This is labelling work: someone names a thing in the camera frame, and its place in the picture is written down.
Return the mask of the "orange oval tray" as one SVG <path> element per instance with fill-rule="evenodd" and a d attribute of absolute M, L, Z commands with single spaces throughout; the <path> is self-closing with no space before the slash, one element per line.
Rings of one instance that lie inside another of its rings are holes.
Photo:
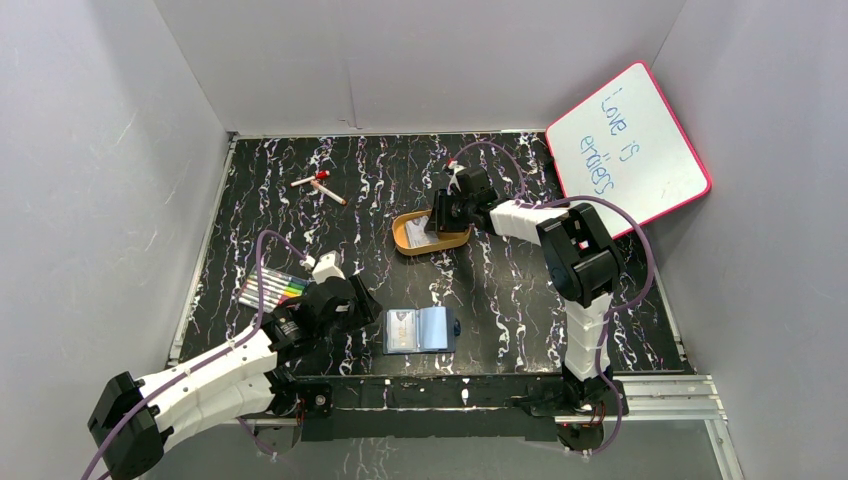
<path fill-rule="evenodd" d="M 459 233 L 436 233 L 425 230 L 428 211 L 402 214 L 392 222 L 392 235 L 396 250 L 408 257 L 451 250 L 465 245 L 471 229 Z"/>

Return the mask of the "navy blue card holder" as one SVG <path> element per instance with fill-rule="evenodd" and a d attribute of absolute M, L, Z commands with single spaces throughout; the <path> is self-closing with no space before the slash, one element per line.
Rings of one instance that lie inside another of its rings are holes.
<path fill-rule="evenodd" d="M 383 353 L 385 355 L 454 353 L 457 337 L 461 333 L 461 325 L 454 311 L 445 306 L 414 310 L 417 311 L 417 348 L 407 353 L 392 354 L 387 351 L 386 311 L 383 315 Z"/>

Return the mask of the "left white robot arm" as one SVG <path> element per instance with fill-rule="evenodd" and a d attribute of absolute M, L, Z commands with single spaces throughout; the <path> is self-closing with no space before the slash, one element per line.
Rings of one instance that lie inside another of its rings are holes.
<path fill-rule="evenodd" d="M 383 310 L 357 275 L 255 304 L 254 323 L 225 343 L 158 373 L 122 372 L 107 381 L 87 428 L 111 478 L 135 479 L 180 442 L 228 420 L 308 406 L 310 393 L 286 364 L 374 323 Z"/>

